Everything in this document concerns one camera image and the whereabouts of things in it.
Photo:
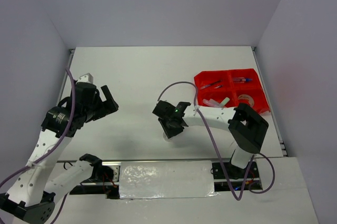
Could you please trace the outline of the small clear tape roll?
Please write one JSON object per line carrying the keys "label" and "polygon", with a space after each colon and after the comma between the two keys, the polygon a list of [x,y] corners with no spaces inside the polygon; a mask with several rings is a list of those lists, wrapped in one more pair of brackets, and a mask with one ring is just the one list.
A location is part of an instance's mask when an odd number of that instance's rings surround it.
{"label": "small clear tape roll", "polygon": [[167,142],[172,142],[173,141],[173,137],[169,138],[166,134],[163,134],[163,138]]}

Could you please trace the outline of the pink highlighter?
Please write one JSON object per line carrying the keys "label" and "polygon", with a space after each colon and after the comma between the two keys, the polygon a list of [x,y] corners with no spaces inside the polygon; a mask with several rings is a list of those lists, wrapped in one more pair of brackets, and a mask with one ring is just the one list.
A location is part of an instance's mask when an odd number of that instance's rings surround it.
{"label": "pink highlighter", "polygon": [[215,107],[215,108],[219,108],[220,104],[216,101],[213,100],[207,100],[207,99],[203,99],[203,104],[209,106],[209,107]]}

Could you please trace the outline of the green highlighter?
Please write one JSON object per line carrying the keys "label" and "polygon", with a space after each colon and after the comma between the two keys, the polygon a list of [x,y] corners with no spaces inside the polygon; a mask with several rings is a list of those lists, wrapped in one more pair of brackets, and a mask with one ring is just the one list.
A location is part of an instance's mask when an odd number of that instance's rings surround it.
{"label": "green highlighter", "polygon": [[228,97],[226,97],[226,98],[224,98],[224,99],[222,100],[222,102],[220,103],[220,105],[221,105],[222,107],[225,107],[225,105],[226,105],[229,101],[230,101],[230,99],[229,99]]}

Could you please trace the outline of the large tape roll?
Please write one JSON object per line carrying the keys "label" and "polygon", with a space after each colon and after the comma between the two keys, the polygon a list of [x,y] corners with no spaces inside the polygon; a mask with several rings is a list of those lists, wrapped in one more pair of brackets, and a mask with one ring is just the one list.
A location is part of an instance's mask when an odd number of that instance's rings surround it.
{"label": "large tape roll", "polygon": [[250,105],[251,107],[253,107],[255,105],[255,101],[254,101],[253,97],[251,97],[248,94],[240,94],[237,98],[238,98],[239,103],[246,103],[246,104]]}

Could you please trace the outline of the blue spray bottle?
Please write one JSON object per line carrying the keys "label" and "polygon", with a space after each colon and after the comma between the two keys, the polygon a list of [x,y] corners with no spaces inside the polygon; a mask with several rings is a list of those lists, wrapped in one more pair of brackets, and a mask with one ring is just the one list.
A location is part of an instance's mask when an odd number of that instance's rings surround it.
{"label": "blue spray bottle", "polygon": [[232,78],[234,83],[249,83],[252,81],[251,78],[245,78],[245,77],[235,77]]}

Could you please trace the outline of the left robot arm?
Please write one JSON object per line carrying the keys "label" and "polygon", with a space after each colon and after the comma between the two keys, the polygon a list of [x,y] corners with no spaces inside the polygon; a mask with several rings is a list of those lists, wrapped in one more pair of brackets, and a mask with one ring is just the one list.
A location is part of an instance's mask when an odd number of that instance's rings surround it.
{"label": "left robot arm", "polygon": [[68,97],[51,108],[26,166],[15,172],[11,188],[1,194],[1,209],[26,223],[45,223],[55,205],[78,184],[114,177],[112,168],[98,157],[84,154],[54,179],[50,175],[65,147],[85,123],[96,121],[118,110],[109,88],[75,81]]}

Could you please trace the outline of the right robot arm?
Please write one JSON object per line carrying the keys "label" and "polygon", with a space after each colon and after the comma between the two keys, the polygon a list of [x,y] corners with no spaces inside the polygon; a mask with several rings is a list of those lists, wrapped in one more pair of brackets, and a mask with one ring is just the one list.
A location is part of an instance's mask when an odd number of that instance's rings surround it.
{"label": "right robot arm", "polygon": [[240,103],[237,107],[218,108],[195,106],[184,101],[174,106],[160,100],[153,109],[153,114],[158,117],[168,139],[192,126],[231,133],[236,149],[230,159],[229,172],[234,177],[246,173],[251,158],[260,153],[269,127],[268,122],[245,103]]}

